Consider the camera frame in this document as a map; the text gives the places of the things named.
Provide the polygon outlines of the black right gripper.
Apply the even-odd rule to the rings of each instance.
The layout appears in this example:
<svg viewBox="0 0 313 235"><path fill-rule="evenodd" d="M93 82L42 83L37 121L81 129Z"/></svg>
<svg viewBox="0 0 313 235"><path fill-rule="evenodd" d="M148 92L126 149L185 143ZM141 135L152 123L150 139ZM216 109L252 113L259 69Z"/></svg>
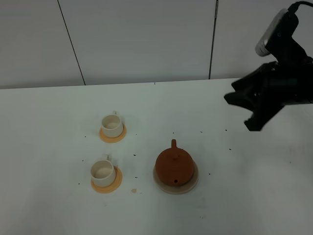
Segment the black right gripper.
<svg viewBox="0 0 313 235"><path fill-rule="evenodd" d="M291 36L273 36L266 48L276 61L233 82L234 92L224 96L228 104L252 111L244 121L249 131L261 131L286 105L313 101L313 59Z"/></svg>

